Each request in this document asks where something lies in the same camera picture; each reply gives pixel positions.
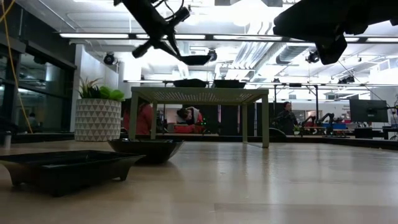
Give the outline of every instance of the white planter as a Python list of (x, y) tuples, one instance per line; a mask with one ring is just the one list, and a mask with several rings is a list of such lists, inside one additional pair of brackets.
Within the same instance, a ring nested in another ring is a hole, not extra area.
[(76, 104), (76, 141), (107, 141), (120, 138), (121, 102), (79, 99)]

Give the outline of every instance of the robotic arm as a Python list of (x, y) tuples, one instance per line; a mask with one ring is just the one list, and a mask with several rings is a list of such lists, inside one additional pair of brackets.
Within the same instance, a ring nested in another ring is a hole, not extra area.
[[(189, 10), (186, 7), (181, 7), (171, 20), (166, 21), (152, 5), (152, 3), (156, 1), (157, 0), (114, 0), (113, 2), (114, 6), (123, 3), (149, 36), (149, 40), (143, 45), (138, 46), (138, 48), (132, 52), (132, 55), (135, 58), (139, 58), (153, 46), (155, 49), (161, 49), (187, 65), (206, 64), (211, 56), (181, 56), (176, 44), (174, 28), (190, 16)], [(167, 41), (171, 48), (162, 41), (165, 35), (167, 36)]]
[(325, 114), (320, 120), (317, 121), (317, 126), (321, 126), (323, 121), (329, 118), (329, 124), (333, 124), (333, 118), (335, 117), (334, 113)]
[(309, 117), (306, 118), (306, 120), (304, 120), (303, 122), (301, 122), (300, 125), (304, 127), (305, 124), (306, 124), (309, 120), (311, 120), (311, 123), (312, 123), (312, 126), (313, 126), (316, 119), (317, 119), (316, 116), (309, 116)]
[(326, 128), (326, 134), (333, 134), (333, 118), (335, 117), (334, 113), (325, 114), (319, 121), (317, 121), (317, 126), (322, 126), (323, 121), (326, 118), (329, 118), (329, 126)]
[(274, 34), (314, 42), (322, 64), (336, 63), (347, 48), (344, 33), (363, 34), (369, 25), (398, 25), (396, 0), (301, 0), (274, 20)]

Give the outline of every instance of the black planter tray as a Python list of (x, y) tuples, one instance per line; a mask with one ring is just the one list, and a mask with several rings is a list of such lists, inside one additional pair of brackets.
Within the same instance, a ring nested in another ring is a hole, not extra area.
[(128, 140), (114, 139), (108, 141), (116, 152), (146, 155), (137, 161), (138, 164), (162, 164), (176, 154), (183, 141), (179, 140)]
[(129, 169), (143, 158), (104, 151), (65, 151), (0, 156), (12, 184), (30, 184), (55, 197), (104, 180), (126, 180)]

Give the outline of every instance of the yellow cable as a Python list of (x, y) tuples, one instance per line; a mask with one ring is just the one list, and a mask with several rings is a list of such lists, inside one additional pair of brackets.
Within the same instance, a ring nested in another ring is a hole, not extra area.
[(14, 5), (16, 0), (12, 0), (11, 4), (8, 6), (7, 10), (4, 12), (4, 10), (2, 11), (2, 16), (0, 17), (0, 23), (3, 21), (3, 19), (6, 18), (6, 15), (8, 14), (8, 12), (11, 10), (12, 5)]
[(30, 133), (33, 133), (32, 127), (30, 126), (30, 123), (29, 123), (29, 119), (28, 119), (27, 116), (26, 116), (26, 111), (25, 111), (25, 108), (24, 108), (24, 104), (22, 103), (21, 94), (19, 94), (18, 79), (17, 79), (17, 74), (16, 74), (16, 71), (15, 71), (15, 67), (14, 67), (14, 61), (13, 61), (13, 59), (12, 59), (11, 44), (10, 44), (10, 39), (9, 39), (9, 36), (8, 36), (8, 25), (7, 25), (7, 18), (6, 18), (6, 16), (7, 16), (7, 13), (10, 11), (10, 9), (11, 9), (12, 5), (14, 4), (14, 2), (15, 2), (15, 0), (13, 0), (13, 1), (11, 2), (10, 6), (8, 7), (7, 10), (6, 10), (6, 8), (4, 7), (4, 3), (1, 4), (3, 15), (2, 15), (2, 17), (0, 18), (0, 23), (1, 23), (1, 21), (4, 20), (4, 26), (5, 26), (5, 28), (6, 28), (7, 45), (8, 45), (8, 54), (9, 54), (9, 58), (10, 58), (10, 61), (11, 61), (11, 68), (12, 68), (12, 74), (14, 75), (15, 86), (16, 86), (16, 88), (17, 88), (17, 90), (18, 90), (18, 99), (19, 99), (19, 102), (21, 103), (22, 112), (23, 112), (23, 114), (24, 114), (24, 117), (25, 117), (27, 126), (28, 126), (28, 128), (29, 128), (29, 131), (30, 131)]

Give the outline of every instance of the computer screen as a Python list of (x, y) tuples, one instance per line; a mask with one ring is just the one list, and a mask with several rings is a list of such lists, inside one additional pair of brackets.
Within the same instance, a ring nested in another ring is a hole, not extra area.
[(385, 100), (350, 100), (349, 110), (352, 122), (388, 123)]

